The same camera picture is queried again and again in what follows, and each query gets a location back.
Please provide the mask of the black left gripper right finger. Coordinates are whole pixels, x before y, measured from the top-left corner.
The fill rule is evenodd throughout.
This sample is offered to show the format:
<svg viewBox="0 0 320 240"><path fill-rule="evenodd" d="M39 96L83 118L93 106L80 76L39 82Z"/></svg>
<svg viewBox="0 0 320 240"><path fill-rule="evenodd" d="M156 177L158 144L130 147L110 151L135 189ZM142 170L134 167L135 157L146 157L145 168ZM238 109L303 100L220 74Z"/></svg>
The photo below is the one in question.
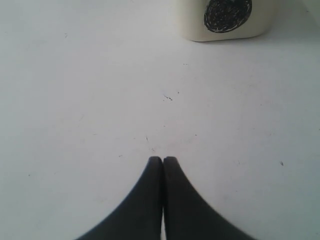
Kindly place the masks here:
<svg viewBox="0 0 320 240"><path fill-rule="evenodd" d="M216 212L192 186L177 158L163 160L163 210L168 240L252 240Z"/></svg>

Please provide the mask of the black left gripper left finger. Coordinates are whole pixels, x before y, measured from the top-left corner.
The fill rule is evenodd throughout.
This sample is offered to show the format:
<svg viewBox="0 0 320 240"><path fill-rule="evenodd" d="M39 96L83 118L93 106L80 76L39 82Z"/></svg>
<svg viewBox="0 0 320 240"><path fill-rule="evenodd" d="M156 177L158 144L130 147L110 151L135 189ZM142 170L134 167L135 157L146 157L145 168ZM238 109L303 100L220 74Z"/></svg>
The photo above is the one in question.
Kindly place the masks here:
<svg viewBox="0 0 320 240"><path fill-rule="evenodd" d="M80 240L159 240L163 217L164 168L152 156L124 200Z"/></svg>

